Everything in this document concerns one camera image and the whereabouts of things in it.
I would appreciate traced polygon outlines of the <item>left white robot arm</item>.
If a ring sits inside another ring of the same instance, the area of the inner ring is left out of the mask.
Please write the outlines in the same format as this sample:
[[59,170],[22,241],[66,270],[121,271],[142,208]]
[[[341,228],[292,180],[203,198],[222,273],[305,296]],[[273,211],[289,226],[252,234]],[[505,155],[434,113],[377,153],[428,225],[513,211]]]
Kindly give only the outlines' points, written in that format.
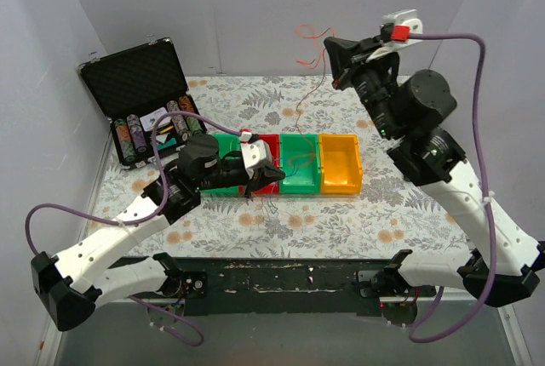
[[197,135],[163,168],[163,176],[106,226],[59,253],[36,254],[33,288],[60,331],[76,328],[98,307],[131,295],[183,295],[188,276],[166,253],[133,265],[115,264],[198,207],[202,191],[242,187],[250,195],[284,177],[269,145],[256,134],[245,132],[239,148],[224,157],[214,136]]

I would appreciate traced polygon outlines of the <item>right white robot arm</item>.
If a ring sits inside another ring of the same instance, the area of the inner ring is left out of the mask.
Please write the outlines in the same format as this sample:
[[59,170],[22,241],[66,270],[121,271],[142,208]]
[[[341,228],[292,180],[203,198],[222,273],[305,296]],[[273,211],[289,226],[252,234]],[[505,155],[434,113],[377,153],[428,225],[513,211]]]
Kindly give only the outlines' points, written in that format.
[[432,256],[398,252],[365,281],[375,296],[404,295],[421,286],[464,289],[478,298],[488,280],[488,306],[532,295],[544,267],[544,245],[523,232],[483,193],[465,151],[440,124],[456,109],[446,79],[423,69],[398,84],[399,54],[379,37],[350,41],[327,37],[334,89],[352,88],[379,135],[396,140],[387,155],[404,178],[434,199],[466,234],[472,247]]

